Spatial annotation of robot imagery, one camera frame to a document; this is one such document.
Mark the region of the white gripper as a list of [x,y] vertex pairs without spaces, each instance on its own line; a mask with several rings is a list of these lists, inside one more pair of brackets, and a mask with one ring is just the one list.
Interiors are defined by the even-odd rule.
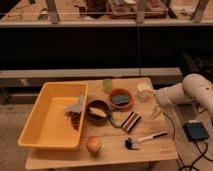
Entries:
[[[171,100],[173,90],[169,87],[160,88],[158,90],[145,89],[146,93],[154,95],[157,103],[162,107],[169,107],[173,105]],[[159,106],[153,108],[151,118],[155,119],[162,113],[162,109]]]

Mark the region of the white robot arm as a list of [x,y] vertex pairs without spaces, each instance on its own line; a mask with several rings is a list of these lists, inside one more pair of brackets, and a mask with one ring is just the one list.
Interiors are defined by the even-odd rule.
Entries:
[[213,83],[200,74],[189,74],[180,83],[150,93],[162,107],[197,102],[213,117]]

